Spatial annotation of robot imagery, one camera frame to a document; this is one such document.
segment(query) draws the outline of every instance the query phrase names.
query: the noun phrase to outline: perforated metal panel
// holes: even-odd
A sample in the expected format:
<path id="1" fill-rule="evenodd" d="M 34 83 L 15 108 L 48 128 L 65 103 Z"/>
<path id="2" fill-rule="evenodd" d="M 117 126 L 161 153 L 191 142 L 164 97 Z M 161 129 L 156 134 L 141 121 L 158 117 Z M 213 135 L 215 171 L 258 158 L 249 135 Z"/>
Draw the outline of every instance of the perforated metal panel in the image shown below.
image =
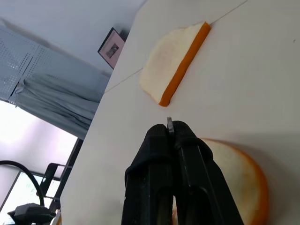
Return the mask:
<path id="1" fill-rule="evenodd" d="M 0 98 L 8 100 L 38 44 L 0 27 Z"/>
<path id="2" fill-rule="evenodd" d="M 22 79 L 33 74 L 49 74 L 87 88 L 99 95 L 104 93 L 109 81 L 109 77 L 102 74 L 97 68 L 41 45 L 34 54 Z"/>

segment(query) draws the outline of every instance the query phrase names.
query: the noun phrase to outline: orange crust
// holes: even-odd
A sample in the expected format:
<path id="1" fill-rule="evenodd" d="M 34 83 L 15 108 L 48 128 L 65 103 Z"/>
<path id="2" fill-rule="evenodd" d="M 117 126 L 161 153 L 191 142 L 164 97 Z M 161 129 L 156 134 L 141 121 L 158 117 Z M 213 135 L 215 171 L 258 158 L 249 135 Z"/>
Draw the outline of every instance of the orange crust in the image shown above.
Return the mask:
<path id="1" fill-rule="evenodd" d="M 235 147 L 229 143 L 226 143 L 223 141 L 217 141 L 217 140 L 213 140 L 213 139 L 209 139 L 209 138 L 203 138 L 203 140 L 213 141 L 213 142 L 221 143 L 221 144 L 231 147 L 233 150 L 237 151 L 239 154 L 242 154 L 248 160 L 248 162 L 253 166 L 255 173 L 257 174 L 258 179 L 259 179 L 261 196 L 260 196 L 260 200 L 259 200 L 259 206 L 258 206 L 259 208 L 257 209 L 257 214 L 253 218 L 250 225 L 266 225 L 267 220 L 268 220 L 268 215 L 269 215 L 269 191 L 268 191 L 267 179 L 266 179 L 263 171 L 261 170 L 261 168 L 248 154 L 239 150 L 237 147 Z M 173 214 L 172 214 L 172 225 L 175 225 L 176 216 L 177 216 L 177 210 L 174 210 Z"/>
<path id="2" fill-rule="evenodd" d="M 202 43 L 206 39 L 208 33 L 210 31 L 210 25 L 208 23 L 204 23 L 203 26 L 200 28 L 198 34 L 196 35 L 192 45 L 190 46 L 187 54 L 183 58 L 182 62 L 179 64 L 178 69 L 176 70 L 175 75 L 173 76 L 171 82 L 165 89 L 163 96 L 159 102 L 161 106 L 168 106 L 173 94 L 175 93 L 176 89 L 178 88 L 184 74 L 186 73 L 189 65 L 193 61 L 194 57 L 196 56 L 198 50 L 200 49 Z"/>

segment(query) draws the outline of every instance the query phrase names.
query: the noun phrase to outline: black cable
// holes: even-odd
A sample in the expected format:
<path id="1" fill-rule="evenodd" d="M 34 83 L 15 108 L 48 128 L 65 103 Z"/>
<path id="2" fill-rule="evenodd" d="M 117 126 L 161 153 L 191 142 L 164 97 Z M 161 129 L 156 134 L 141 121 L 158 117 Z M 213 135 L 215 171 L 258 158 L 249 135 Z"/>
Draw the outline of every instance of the black cable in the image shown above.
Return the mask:
<path id="1" fill-rule="evenodd" d="M 45 206 L 44 203 L 44 197 L 43 197 L 43 192 L 42 189 L 40 188 L 37 180 L 34 178 L 34 176 L 32 175 L 32 173 L 22 164 L 14 162 L 14 161 L 9 161 L 9 160 L 2 160 L 0 161 L 0 165 L 13 165 L 18 167 L 19 169 L 21 169 L 24 173 L 26 173 L 26 175 L 29 177 L 29 179 L 31 180 L 31 182 L 33 183 L 34 187 L 37 190 L 37 194 L 39 197 L 39 202 L 41 206 Z"/>

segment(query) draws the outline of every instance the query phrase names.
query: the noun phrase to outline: gray curtain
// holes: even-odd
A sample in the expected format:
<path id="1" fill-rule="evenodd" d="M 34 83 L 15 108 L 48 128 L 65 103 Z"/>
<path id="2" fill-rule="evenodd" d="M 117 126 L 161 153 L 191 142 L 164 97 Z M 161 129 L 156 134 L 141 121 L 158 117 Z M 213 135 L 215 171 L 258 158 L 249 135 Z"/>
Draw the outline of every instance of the gray curtain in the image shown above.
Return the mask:
<path id="1" fill-rule="evenodd" d="M 34 74 L 16 88 L 15 104 L 84 139 L 102 94 L 48 74 Z"/>

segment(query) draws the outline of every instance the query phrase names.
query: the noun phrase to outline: framed picture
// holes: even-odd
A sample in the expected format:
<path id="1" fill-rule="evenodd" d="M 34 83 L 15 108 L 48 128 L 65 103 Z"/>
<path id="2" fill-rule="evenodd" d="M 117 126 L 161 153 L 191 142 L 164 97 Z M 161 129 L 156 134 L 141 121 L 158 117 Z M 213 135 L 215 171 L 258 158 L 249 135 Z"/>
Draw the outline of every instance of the framed picture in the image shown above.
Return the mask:
<path id="1" fill-rule="evenodd" d="M 124 40 L 120 37 L 116 30 L 112 28 L 100 46 L 98 53 L 111 66 L 111 68 L 114 69 L 124 44 Z"/>

